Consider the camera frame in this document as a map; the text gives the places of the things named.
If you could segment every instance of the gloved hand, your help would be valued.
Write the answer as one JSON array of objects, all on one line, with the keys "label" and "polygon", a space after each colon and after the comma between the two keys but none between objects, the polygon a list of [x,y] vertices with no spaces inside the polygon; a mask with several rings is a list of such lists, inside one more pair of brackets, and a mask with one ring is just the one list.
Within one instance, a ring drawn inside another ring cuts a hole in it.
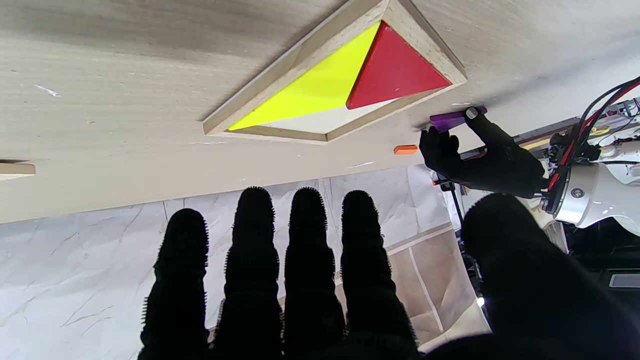
[{"label": "gloved hand", "polygon": [[498,125],[475,108],[467,109],[465,121],[486,145],[486,153],[480,158],[462,161],[458,137],[450,136],[448,131],[439,133],[431,126],[420,135],[420,152],[427,167],[471,189],[526,199],[545,186],[545,171],[540,161],[519,147]]}]

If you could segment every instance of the table surface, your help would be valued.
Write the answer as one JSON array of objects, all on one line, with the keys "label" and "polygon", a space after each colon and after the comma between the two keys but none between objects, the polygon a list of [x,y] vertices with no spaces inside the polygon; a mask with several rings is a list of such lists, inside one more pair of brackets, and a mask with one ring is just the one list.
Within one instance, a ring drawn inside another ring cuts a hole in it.
[{"label": "table surface", "polygon": [[[1,1],[0,159],[38,174],[0,182],[0,222],[420,163],[393,149],[429,115],[484,104],[515,135],[640,69],[633,0],[416,0],[467,84],[329,145],[203,135],[200,120],[341,4]],[[454,132],[461,150],[480,144]]]}]

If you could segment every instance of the red wire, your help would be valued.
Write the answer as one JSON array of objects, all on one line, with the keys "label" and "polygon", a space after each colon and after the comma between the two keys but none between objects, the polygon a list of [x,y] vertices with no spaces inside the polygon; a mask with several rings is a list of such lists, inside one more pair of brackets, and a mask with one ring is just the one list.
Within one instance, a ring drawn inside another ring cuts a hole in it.
[{"label": "red wire", "polygon": [[[628,89],[626,89],[625,91],[623,91],[622,93],[620,93],[618,96],[616,96],[611,103],[613,103],[614,101],[618,100],[619,98],[621,98],[623,95],[625,95],[626,93],[630,92],[631,89],[637,87],[638,85],[640,85],[640,81],[631,85]],[[592,116],[590,116],[587,121],[584,122],[584,124],[582,125],[582,128],[580,129],[580,133],[578,134],[578,138],[580,138],[580,135],[582,135],[582,133],[584,132],[584,130],[587,128],[587,126],[590,125],[590,123],[592,121],[594,121],[594,118],[596,117],[596,114],[598,112],[596,111]],[[571,149],[573,148],[573,143],[571,142],[571,144],[569,144],[569,147],[567,147],[567,150],[564,152],[564,156],[562,158],[562,160],[560,161],[560,165],[564,165],[566,164],[568,158],[569,158],[569,154],[571,153]],[[551,177],[551,181],[549,181],[549,186],[547,188],[547,190],[551,190],[554,185],[556,184],[556,181],[558,180],[558,178],[560,178],[560,174],[555,173],[552,177]]]}]

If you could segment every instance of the wooden frame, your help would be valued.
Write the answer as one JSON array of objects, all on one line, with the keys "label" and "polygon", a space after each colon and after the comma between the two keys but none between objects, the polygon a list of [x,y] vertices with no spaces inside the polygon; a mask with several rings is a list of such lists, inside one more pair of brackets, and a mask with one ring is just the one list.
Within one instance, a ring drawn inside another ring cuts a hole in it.
[{"label": "wooden frame", "polygon": [[[267,126],[227,130],[320,61],[381,20],[427,59],[443,77],[451,82],[451,85],[401,97],[326,134]],[[410,0],[349,0],[207,116],[204,119],[203,129],[206,135],[214,136],[328,143],[466,81],[467,77],[460,61]]]}]

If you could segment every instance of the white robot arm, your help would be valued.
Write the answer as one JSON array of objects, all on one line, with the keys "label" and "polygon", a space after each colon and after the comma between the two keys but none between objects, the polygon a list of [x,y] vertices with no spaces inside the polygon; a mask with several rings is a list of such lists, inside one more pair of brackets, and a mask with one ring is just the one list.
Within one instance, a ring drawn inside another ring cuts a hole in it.
[{"label": "white robot arm", "polygon": [[602,147],[597,160],[573,165],[560,185],[556,220],[587,227],[613,217],[640,236],[640,141]]}]

